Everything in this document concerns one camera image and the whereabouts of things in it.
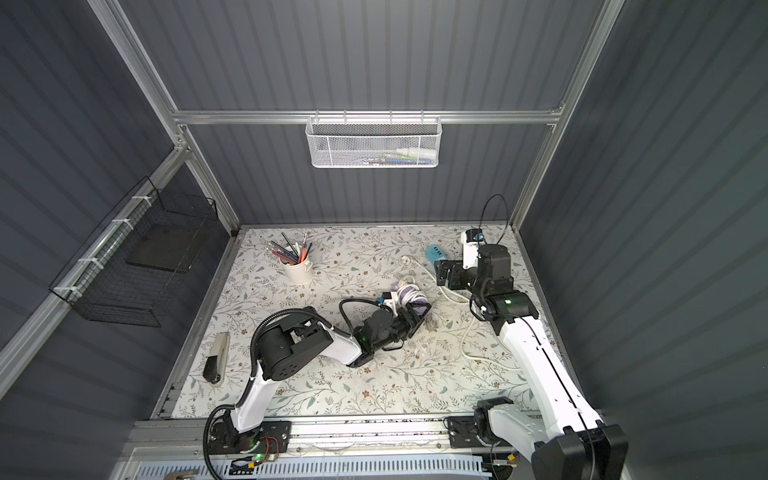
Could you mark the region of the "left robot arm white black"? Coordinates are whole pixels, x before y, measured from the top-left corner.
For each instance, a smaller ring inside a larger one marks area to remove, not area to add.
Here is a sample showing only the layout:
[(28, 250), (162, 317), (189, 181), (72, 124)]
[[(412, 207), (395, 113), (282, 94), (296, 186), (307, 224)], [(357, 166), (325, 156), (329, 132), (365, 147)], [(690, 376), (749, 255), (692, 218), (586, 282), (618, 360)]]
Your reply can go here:
[(268, 316), (250, 341), (250, 374), (234, 404), (216, 407), (206, 419), (205, 454), (251, 453), (270, 439), (262, 423), (279, 383), (298, 373), (319, 356), (349, 368), (362, 367), (380, 350), (410, 339), (430, 313), (426, 300), (392, 306), (382, 301), (350, 298), (339, 302), (374, 306), (376, 310), (350, 332), (337, 329), (311, 306), (289, 308)]

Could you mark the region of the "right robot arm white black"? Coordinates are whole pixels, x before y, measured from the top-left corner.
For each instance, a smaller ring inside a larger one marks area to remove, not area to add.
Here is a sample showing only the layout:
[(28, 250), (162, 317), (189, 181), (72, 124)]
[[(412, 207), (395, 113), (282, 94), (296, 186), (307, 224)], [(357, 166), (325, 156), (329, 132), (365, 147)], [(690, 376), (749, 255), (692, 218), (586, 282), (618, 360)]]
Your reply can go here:
[(436, 282), (469, 293), (471, 313), (512, 352), (541, 415), (532, 419), (504, 398), (483, 401), (476, 408), (479, 436), (508, 443), (537, 479), (621, 478), (628, 439), (591, 407), (557, 357), (534, 303), (514, 286), (508, 249), (483, 243), (467, 248), (471, 262), (434, 261)]

